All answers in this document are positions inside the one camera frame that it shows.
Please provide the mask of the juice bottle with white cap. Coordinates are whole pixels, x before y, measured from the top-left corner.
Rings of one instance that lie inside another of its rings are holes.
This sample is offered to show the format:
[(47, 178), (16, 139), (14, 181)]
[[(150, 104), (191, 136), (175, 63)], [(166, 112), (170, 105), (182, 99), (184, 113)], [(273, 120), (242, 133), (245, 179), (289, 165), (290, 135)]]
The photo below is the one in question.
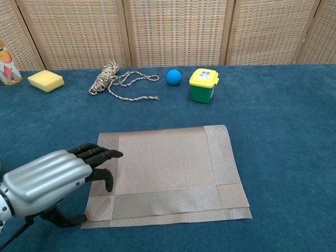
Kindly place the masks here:
[(23, 80), (10, 52), (4, 42), (0, 40), (0, 81), (7, 85), (13, 85)]

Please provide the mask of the blue felt table cover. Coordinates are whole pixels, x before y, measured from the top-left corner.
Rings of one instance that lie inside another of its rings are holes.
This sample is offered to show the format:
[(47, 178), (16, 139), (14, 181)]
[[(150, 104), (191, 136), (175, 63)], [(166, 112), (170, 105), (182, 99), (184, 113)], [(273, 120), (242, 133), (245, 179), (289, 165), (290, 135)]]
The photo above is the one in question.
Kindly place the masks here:
[(60, 70), (51, 93), (0, 82), (0, 163), (6, 173), (101, 132), (226, 125), (252, 219), (127, 228), (63, 229), (35, 223), (3, 252), (336, 252), (336, 65), (216, 66), (209, 104), (190, 100), (194, 67), (141, 68), (118, 96), (88, 92), (99, 70)]

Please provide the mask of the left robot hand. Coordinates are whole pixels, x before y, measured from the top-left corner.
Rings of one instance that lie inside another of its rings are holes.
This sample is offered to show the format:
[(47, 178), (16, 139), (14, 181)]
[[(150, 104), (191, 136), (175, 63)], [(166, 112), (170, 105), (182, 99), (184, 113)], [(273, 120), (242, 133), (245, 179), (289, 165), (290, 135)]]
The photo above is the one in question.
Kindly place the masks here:
[(66, 216), (57, 204), (91, 181), (104, 180), (106, 190), (111, 192), (112, 173), (99, 166), (122, 156), (118, 150), (92, 143), (71, 150), (53, 151), (5, 173), (0, 188), (12, 205), (12, 217), (30, 220), (40, 216), (58, 227), (74, 227), (85, 222), (86, 215)]

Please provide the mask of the green container with yellow lid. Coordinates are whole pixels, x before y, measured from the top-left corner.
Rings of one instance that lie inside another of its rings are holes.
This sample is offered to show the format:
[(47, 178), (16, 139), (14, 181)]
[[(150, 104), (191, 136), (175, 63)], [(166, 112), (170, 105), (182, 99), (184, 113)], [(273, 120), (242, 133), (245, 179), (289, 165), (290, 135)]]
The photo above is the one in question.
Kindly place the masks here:
[(189, 80), (191, 100), (204, 104), (210, 103), (219, 82), (218, 76), (218, 72), (213, 69), (196, 69)]

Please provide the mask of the yellow sponge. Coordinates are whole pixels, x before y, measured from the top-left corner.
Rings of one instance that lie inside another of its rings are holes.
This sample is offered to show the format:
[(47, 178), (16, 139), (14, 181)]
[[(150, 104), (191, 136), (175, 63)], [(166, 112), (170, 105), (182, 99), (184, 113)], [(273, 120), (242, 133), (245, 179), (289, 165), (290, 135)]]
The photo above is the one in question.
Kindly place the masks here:
[(65, 85), (65, 82), (61, 75), (58, 75), (48, 70), (42, 70), (40, 72), (37, 72), (29, 76), (27, 79), (32, 86), (46, 93), (50, 93)]

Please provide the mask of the woven bamboo screen panel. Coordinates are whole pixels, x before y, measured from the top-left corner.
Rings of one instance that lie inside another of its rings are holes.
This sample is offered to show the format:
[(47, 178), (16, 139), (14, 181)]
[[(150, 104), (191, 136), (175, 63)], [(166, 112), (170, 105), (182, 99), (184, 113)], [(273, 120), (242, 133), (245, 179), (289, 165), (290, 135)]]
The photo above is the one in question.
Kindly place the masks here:
[(293, 63), (318, 4), (319, 0), (235, 0), (225, 63)]
[(15, 0), (0, 0), (0, 40), (19, 70), (45, 69)]
[(336, 64), (336, 0), (320, 1), (295, 63)]
[(122, 0), (131, 66), (224, 65), (236, 0)]
[(48, 70), (132, 67), (124, 0), (16, 0)]

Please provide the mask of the brown woven placemat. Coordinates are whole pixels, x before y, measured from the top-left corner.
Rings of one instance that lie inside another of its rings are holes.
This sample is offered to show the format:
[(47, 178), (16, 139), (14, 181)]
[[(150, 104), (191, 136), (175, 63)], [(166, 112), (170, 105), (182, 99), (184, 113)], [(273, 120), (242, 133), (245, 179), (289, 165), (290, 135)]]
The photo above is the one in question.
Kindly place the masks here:
[(226, 126), (100, 133), (123, 157), (103, 168), (112, 192), (93, 182), (84, 229), (250, 219)]

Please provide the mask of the blue ball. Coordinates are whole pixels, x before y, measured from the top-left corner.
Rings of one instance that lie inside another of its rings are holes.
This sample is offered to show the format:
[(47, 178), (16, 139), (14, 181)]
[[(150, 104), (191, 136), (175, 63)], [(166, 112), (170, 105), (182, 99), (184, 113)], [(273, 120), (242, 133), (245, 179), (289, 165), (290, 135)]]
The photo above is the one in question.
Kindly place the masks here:
[(166, 81), (168, 84), (176, 86), (178, 85), (182, 80), (182, 74), (177, 69), (171, 69), (166, 73)]

